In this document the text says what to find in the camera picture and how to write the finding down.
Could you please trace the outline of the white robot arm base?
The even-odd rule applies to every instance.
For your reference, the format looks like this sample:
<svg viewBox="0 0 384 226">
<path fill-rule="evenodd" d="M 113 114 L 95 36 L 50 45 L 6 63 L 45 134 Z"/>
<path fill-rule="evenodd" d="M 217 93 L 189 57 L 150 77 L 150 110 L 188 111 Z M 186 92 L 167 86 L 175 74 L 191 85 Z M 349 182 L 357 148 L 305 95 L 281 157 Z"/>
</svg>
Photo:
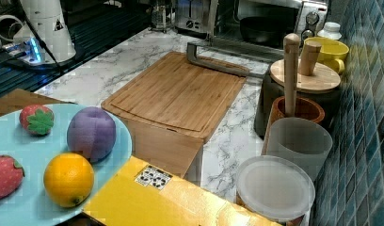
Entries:
<svg viewBox="0 0 384 226">
<path fill-rule="evenodd" d="M 29 66 L 61 66 L 76 56 L 75 46 L 62 13 L 60 0 L 0 0 L 1 7 L 20 7 L 24 19 L 1 15 L 0 22 L 12 19 L 22 27 L 12 37 L 1 40 L 2 49 Z"/>
</svg>

